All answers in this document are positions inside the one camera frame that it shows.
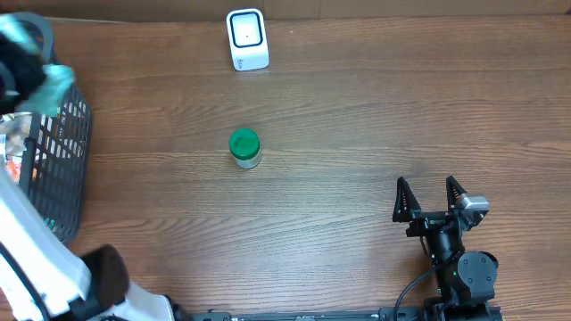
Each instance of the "robotic arm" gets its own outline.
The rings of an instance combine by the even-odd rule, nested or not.
[[[3,169],[0,191],[0,287],[17,319],[185,320],[168,298],[130,282],[110,245],[73,255]]]
[[[490,309],[498,260],[487,252],[466,251],[462,232],[480,224],[489,210],[483,196],[469,195],[454,177],[446,179],[448,210],[423,212],[409,184],[400,177],[393,222],[408,222],[408,237],[419,237],[433,268],[415,280],[413,286],[436,273],[440,297],[425,301],[424,320],[500,320],[499,309]],[[407,287],[397,300],[398,310]]]

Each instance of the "wood grain surface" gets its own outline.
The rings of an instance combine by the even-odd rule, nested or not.
[[[571,317],[571,17],[269,22],[236,72],[226,25],[62,26],[95,114],[76,253],[111,243],[188,310],[377,309],[429,268],[391,220],[454,175],[491,203],[466,233],[500,261],[506,320]],[[263,159],[241,170],[237,128]],[[425,283],[406,297],[436,295]]]
[[[563,14],[571,0],[3,0],[0,9],[125,22],[224,21],[255,7],[266,19]]]

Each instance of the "plastic container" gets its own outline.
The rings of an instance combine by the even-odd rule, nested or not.
[[[44,60],[59,64],[49,22],[28,12],[12,16],[42,48]],[[25,140],[19,186],[46,226],[64,243],[77,236],[81,223],[92,125],[91,110],[74,84],[57,117],[33,115]]]
[[[230,137],[230,152],[236,165],[243,169],[253,169],[261,161],[260,139],[251,129],[242,128]]]

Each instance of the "basket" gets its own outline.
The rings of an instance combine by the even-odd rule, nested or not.
[[[44,61],[58,64],[49,22],[29,12],[12,16],[42,48]],[[74,84],[57,117],[32,116],[25,140],[19,186],[46,226],[64,243],[77,236],[81,223],[92,124],[91,110]]]

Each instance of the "small jar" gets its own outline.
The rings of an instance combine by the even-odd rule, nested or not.
[[[230,137],[230,152],[236,165],[243,169],[253,169],[260,163],[260,139],[248,128],[241,128]]]

